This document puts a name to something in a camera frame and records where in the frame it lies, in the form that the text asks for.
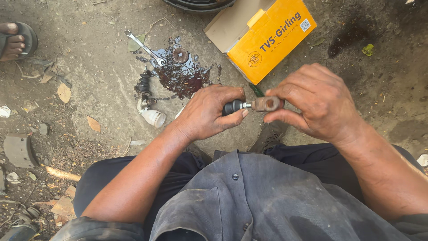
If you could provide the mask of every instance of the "cardboard box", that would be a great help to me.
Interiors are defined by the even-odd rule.
[[[205,34],[258,84],[316,26],[302,0],[237,0],[217,14]]]

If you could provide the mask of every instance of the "fingernail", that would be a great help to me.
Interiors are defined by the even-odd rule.
[[[242,112],[242,117],[246,117],[248,115],[249,111],[246,109]]]
[[[13,24],[13,23],[7,24],[7,27],[11,30],[16,30],[17,28],[16,24]]]

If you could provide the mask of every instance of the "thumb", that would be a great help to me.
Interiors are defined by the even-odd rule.
[[[248,115],[247,109],[240,109],[227,116],[217,118],[216,123],[225,129],[229,129],[241,124],[242,120]]]
[[[270,123],[272,121],[279,120],[294,126],[298,130],[308,131],[309,126],[306,120],[298,113],[286,109],[279,109],[273,112],[269,112],[263,118],[263,121]]]

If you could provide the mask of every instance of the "gray work shirt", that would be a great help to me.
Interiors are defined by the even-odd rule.
[[[262,154],[221,153],[159,210],[150,240],[428,240],[425,214],[389,223],[336,185]],[[80,217],[52,241],[143,240],[140,224]]]

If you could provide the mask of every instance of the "dirty ground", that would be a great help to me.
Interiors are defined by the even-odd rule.
[[[381,135],[407,149],[415,158],[427,154],[428,3],[422,0],[407,5],[404,0],[304,2],[318,27],[259,87],[266,91],[301,65],[319,62],[344,79],[361,116]],[[130,140],[149,143],[189,100],[191,93],[183,87],[189,80],[171,76],[182,85],[169,86],[170,80],[157,72],[162,81],[151,78],[150,89],[158,100],[154,108],[166,114],[165,124],[156,129],[138,115],[133,87],[144,66],[149,70],[153,66],[143,50],[136,54],[127,52],[129,40],[124,35],[125,29],[134,35],[142,34],[150,29],[150,24],[166,17],[171,24],[159,21],[146,34],[145,44],[149,48],[166,54],[170,47],[180,44],[191,54],[193,68],[202,73],[186,78],[199,78],[203,86],[211,83],[242,86],[248,99],[255,97],[245,79],[204,35],[203,29],[214,14],[191,15],[157,0],[92,3],[90,0],[1,3],[0,22],[25,22],[35,30],[39,47],[33,59],[54,61],[45,73],[63,76],[72,85],[72,96],[64,105],[57,94],[60,77],[41,83],[42,66],[31,63],[32,59],[17,64],[25,75],[40,74],[40,78],[22,78],[13,61],[0,63],[0,106],[12,110],[9,118],[0,118],[0,166],[5,174],[15,172],[22,180],[19,184],[7,181],[6,194],[0,200],[25,202],[29,206],[67,196],[67,188],[77,182],[48,174],[46,166],[82,175],[96,161],[135,155],[145,145],[129,145]],[[368,44],[374,46],[372,56],[362,52]],[[89,126],[87,116],[100,124],[99,132]],[[261,113],[250,112],[240,126],[196,144],[210,155],[214,150],[246,150],[258,135],[262,117]],[[48,126],[47,135],[40,130],[45,128],[43,124]],[[34,158],[45,167],[13,166],[3,151],[3,141],[10,132],[31,134]],[[304,145],[322,141],[289,128],[283,142]],[[7,204],[0,203],[1,222],[12,211]],[[50,207],[40,210],[41,232],[35,240],[49,240],[64,221]],[[8,229],[9,224],[5,223],[0,236]]]

